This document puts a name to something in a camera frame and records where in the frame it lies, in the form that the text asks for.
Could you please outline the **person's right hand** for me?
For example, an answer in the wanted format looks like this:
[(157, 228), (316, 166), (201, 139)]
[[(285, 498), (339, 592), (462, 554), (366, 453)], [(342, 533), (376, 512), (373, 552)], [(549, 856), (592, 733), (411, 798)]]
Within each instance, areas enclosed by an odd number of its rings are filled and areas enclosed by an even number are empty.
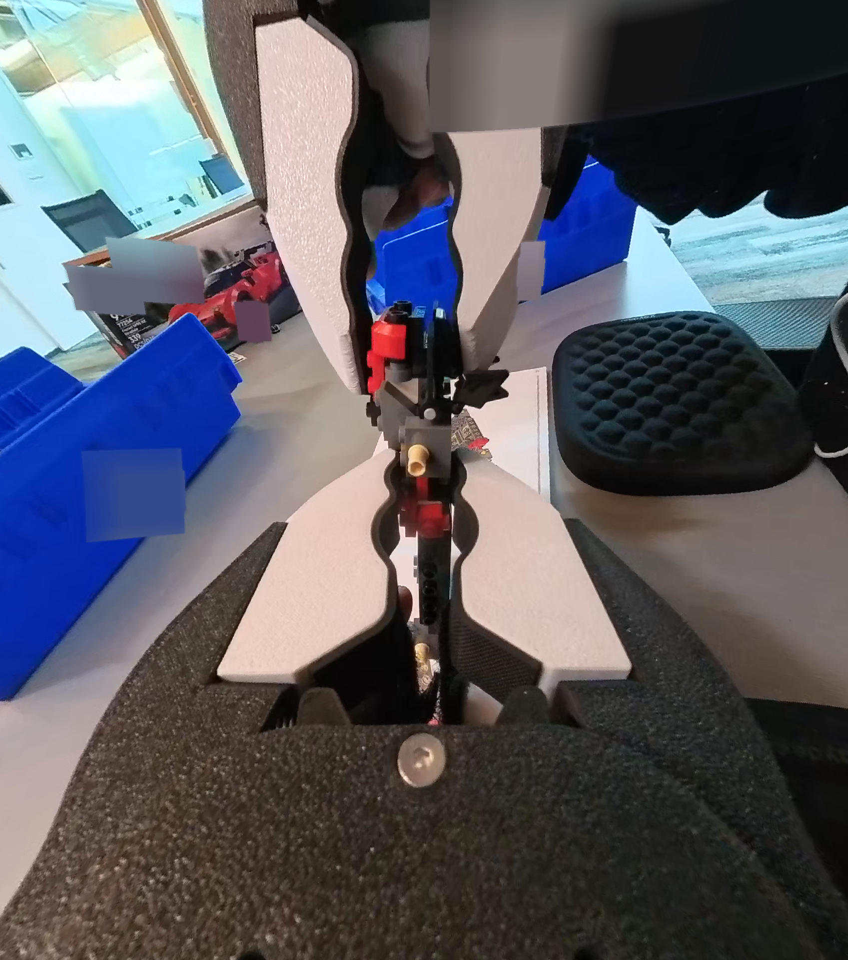
[(386, 232), (408, 225), (424, 210), (440, 207), (454, 193), (449, 171), (435, 149), (408, 163), (393, 185), (396, 195), (382, 221)]

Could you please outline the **blue plastic bin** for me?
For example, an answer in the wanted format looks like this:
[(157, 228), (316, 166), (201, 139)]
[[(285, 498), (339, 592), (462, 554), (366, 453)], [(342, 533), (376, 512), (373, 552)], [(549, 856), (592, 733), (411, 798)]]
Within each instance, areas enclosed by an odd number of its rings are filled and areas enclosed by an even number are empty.
[(88, 386), (28, 348), (0, 358), (0, 700), (143, 538), (185, 531), (239, 382), (192, 315)]
[[(366, 284), (368, 302), (380, 313), (394, 301), (447, 307), (455, 271), (447, 238), (452, 206), (426, 208), (409, 224), (378, 235), (377, 268)], [(621, 263), (630, 250), (637, 205), (616, 186), (612, 173), (588, 158), (559, 216), (545, 220), (538, 240), (546, 244), (542, 293)]]

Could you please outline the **black office chair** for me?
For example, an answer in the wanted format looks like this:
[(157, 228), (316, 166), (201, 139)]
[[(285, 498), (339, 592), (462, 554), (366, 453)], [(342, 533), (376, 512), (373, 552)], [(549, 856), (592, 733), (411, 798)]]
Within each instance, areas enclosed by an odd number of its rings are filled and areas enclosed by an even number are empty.
[(109, 238), (130, 236), (139, 230), (103, 189), (42, 206), (41, 210), (82, 254), (105, 247)]

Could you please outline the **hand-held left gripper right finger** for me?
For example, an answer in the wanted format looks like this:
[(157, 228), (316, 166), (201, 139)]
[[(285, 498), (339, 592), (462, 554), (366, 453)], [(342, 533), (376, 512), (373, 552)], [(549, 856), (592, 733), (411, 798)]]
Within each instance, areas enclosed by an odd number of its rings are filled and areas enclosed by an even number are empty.
[(454, 495), (453, 666), (469, 683), (624, 680), (631, 661), (561, 515), (461, 453)]

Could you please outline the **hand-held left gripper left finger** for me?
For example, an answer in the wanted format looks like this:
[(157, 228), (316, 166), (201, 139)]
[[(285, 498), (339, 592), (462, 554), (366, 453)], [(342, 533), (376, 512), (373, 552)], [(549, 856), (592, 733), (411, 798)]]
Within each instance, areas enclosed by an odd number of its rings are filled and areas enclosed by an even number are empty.
[(396, 610), (395, 454), (324, 486), (287, 521), (219, 666), (230, 682), (306, 685)]

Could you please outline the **white instruction booklet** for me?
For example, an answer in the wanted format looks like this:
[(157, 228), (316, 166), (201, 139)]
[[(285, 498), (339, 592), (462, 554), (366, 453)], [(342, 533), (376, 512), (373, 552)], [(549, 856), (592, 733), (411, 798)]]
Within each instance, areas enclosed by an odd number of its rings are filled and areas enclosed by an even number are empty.
[[(547, 373), (542, 367), (521, 370), (512, 375), (504, 387), (507, 398), (490, 401), (475, 412), (468, 408), (479, 429), (489, 439), (490, 461), (550, 502)], [(381, 439), (375, 454), (379, 452), (393, 451)], [(392, 479), (397, 494), (395, 466), (396, 460)]]

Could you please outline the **black lego set box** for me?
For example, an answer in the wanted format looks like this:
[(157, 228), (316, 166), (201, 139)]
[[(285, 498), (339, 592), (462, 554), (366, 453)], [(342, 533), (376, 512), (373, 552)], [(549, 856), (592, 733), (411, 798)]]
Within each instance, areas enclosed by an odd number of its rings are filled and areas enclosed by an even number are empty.
[(273, 334), (300, 312), (298, 297), (272, 240), (240, 249), (229, 259), (215, 250), (207, 250), (202, 257), (210, 266), (202, 304), (149, 303), (138, 315), (90, 315), (119, 358), (126, 358), (169, 324), (188, 314), (195, 316), (214, 341), (231, 353), (245, 343), (238, 334), (237, 303), (266, 304)]

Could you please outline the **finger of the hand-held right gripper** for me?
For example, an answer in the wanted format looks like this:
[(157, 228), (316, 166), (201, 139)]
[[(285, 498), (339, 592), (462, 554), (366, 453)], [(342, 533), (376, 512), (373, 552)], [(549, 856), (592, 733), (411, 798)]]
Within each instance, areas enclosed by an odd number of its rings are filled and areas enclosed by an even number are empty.
[(310, 327), (344, 385), (369, 394), (370, 241), (361, 202), (378, 95), (353, 51), (310, 16), (255, 30), (266, 219)]
[(513, 323), (522, 245), (546, 205), (542, 131), (435, 133), (433, 142), (454, 187), (449, 243), (463, 369), (485, 370)]

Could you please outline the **person's right forearm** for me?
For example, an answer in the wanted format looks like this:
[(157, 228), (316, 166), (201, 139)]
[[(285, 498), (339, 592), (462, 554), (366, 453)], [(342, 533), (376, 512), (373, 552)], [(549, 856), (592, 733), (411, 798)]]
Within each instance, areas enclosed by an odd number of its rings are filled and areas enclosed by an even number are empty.
[(664, 121), (573, 125), (561, 148), (545, 219), (558, 218), (586, 161), (610, 171), (617, 189), (666, 225), (693, 212), (718, 219), (765, 196), (783, 219), (848, 207), (848, 125), (820, 132)]

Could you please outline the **black red lego car model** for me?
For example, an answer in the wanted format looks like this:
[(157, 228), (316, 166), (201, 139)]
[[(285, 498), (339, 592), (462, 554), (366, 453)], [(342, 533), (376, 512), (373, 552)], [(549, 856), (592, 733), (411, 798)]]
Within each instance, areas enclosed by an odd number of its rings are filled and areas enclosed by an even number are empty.
[(408, 300), (387, 306), (371, 326), (366, 359), (367, 414), (394, 452), (398, 518), (414, 548), (415, 654), (433, 671), (441, 663), (441, 631), (452, 586), (454, 496), (462, 483), (461, 453), (490, 460), (478, 409), (508, 397), (506, 369), (466, 371), (457, 322), (439, 304)]

